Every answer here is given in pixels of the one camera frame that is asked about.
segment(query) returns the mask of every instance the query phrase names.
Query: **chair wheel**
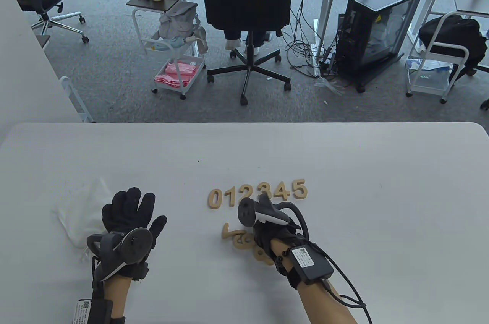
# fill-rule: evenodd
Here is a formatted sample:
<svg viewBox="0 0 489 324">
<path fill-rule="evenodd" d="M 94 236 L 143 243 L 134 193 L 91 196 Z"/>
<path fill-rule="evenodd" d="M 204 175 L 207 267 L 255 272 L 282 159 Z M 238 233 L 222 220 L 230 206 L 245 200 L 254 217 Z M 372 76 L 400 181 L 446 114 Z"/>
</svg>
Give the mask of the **chair wheel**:
<svg viewBox="0 0 489 324">
<path fill-rule="evenodd" d="M 481 104 L 480 109 L 485 110 L 485 111 L 488 111 L 488 110 L 489 110 L 489 100 L 484 101 L 484 102 Z"/>
</svg>

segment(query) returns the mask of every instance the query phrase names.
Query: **black glove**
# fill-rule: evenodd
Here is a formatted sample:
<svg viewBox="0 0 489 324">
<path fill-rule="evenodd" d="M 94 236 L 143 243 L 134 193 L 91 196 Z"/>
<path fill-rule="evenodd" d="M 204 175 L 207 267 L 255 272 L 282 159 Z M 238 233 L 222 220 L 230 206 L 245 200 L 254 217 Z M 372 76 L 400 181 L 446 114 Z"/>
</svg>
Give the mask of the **black glove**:
<svg viewBox="0 0 489 324">
<path fill-rule="evenodd" d="M 104 205 L 102 221 L 108 232 L 129 233 L 138 227 L 148 228 L 156 197 L 153 193 L 146 193 L 141 200 L 141 204 L 139 204 L 140 198 L 141 191 L 138 188 L 130 188 L 128 191 L 116 193 L 112 199 L 112 204 Z M 156 245 L 157 237 L 166 222 L 166 216 L 158 216 L 151 224 L 149 231 L 153 237 L 152 249 Z M 131 277 L 132 271 L 132 265 L 127 265 L 117 273 L 125 277 Z"/>
</svg>

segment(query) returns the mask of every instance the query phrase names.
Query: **forearm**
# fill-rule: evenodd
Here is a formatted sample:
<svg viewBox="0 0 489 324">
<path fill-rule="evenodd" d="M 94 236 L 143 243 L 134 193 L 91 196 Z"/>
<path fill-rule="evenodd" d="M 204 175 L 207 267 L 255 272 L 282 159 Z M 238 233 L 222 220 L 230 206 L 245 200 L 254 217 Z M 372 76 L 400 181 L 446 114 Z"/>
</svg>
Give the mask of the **forearm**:
<svg viewBox="0 0 489 324">
<path fill-rule="evenodd" d="M 131 286 L 131 278 L 114 275 L 104 283 L 105 299 L 113 302 L 112 318 L 121 318 L 124 316 L 124 307 L 126 306 L 127 293 Z"/>
<path fill-rule="evenodd" d="M 289 246 L 279 240 L 272 240 L 271 248 L 279 256 Z M 293 264 L 289 258 L 284 257 L 282 264 L 289 271 Z M 339 297 L 335 288 L 333 292 Z M 299 283 L 297 292 L 304 305 L 311 324 L 356 324 L 347 307 L 335 301 L 320 283 L 307 286 L 304 282 Z"/>
</svg>

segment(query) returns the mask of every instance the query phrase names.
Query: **label sticker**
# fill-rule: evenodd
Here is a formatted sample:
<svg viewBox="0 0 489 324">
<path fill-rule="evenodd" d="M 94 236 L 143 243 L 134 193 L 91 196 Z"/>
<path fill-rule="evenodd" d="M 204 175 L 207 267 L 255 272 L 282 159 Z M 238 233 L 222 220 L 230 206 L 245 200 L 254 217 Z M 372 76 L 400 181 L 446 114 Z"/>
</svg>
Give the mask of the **label sticker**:
<svg viewBox="0 0 489 324">
<path fill-rule="evenodd" d="M 311 259 L 311 256 L 307 252 L 306 248 L 293 249 L 292 254 L 294 254 L 301 268 L 306 268 L 314 265 L 314 262 Z"/>
<path fill-rule="evenodd" d="M 90 313 L 90 300 L 80 300 L 76 303 L 75 315 L 73 315 L 73 324 L 87 324 Z"/>
</svg>

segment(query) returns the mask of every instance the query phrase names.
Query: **desktop computer tower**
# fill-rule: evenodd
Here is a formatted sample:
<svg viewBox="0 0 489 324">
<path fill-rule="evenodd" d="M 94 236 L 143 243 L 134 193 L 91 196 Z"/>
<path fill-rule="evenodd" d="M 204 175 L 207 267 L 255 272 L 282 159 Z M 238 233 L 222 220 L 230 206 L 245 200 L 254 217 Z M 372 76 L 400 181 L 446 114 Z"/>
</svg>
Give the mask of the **desktop computer tower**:
<svg viewBox="0 0 489 324">
<path fill-rule="evenodd" d="M 361 83 L 380 63 L 397 57 L 419 0 L 348 0 L 338 28 L 335 65 L 340 76 Z"/>
</svg>

